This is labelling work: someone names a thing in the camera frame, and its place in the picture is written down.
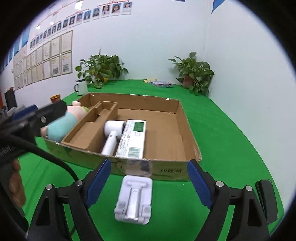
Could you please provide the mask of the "person's hand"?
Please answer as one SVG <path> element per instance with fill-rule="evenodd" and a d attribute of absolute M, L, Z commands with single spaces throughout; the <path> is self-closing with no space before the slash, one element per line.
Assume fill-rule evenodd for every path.
<path fill-rule="evenodd" d="M 18 159 L 12 162 L 12 174 L 9 180 L 9 188 L 13 202 L 22 208 L 26 202 L 25 190 L 20 175 L 21 166 Z"/>

